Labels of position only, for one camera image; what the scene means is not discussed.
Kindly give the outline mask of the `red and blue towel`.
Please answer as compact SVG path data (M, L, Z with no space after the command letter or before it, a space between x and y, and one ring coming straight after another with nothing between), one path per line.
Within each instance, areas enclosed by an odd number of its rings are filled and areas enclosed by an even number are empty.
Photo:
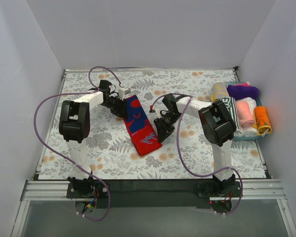
M162 147L138 97L126 99L127 115L124 119L127 131L139 156L145 156Z

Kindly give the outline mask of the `pink panda towel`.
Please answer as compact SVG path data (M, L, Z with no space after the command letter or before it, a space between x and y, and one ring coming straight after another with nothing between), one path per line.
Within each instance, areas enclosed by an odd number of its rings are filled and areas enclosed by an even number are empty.
M247 128L255 124L255 119L250 111L249 104L246 101L236 102L236 110L242 128Z

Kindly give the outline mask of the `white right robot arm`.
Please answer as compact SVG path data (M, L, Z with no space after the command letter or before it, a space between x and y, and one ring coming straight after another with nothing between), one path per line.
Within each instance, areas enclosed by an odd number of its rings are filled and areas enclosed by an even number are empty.
M155 113L154 124L157 128L158 141L162 143L174 132L174 124L181 125L183 115L200 119L205 138L211 143L214 157L214 172L211 174L211 187L208 194L219 196L231 195L235 187L235 174L231 169L231 141L236 131L236 124L224 102L201 102L191 96L169 93L161 97L167 108L165 112L150 106L150 113Z

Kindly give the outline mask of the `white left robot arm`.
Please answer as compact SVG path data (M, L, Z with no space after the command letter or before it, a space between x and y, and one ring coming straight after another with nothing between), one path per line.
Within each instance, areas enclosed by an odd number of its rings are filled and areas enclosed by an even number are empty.
M112 83L101 80L97 89L92 88L75 100L65 100L62 103L59 132L70 150L70 159L74 162L74 174L68 177L73 191L84 198L96 197L100 192L96 190L92 170L87 161L86 138L90 133L90 113L97 106L104 106L110 112L126 119L127 101L125 96L131 90L122 87L118 91L111 91Z

